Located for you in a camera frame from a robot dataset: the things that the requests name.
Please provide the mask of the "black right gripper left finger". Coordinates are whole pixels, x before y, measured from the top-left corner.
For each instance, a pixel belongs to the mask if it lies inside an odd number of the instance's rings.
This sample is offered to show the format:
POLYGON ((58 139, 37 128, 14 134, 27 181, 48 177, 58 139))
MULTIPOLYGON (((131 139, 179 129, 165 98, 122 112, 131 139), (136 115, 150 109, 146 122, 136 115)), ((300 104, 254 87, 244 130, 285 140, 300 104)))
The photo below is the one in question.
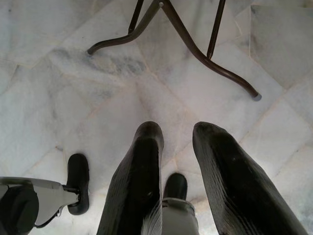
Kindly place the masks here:
POLYGON ((164 147, 160 126, 147 121, 114 172, 99 235, 159 235, 162 230, 160 165, 164 147))

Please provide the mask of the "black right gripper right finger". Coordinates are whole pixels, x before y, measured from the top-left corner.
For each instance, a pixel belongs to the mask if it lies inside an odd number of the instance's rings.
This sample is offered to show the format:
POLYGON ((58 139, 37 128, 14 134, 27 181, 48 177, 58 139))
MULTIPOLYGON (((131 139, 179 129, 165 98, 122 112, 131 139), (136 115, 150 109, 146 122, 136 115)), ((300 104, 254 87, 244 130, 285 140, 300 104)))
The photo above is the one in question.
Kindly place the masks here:
POLYGON ((265 171, 226 130, 198 122, 192 143, 219 234, 307 234, 265 171))

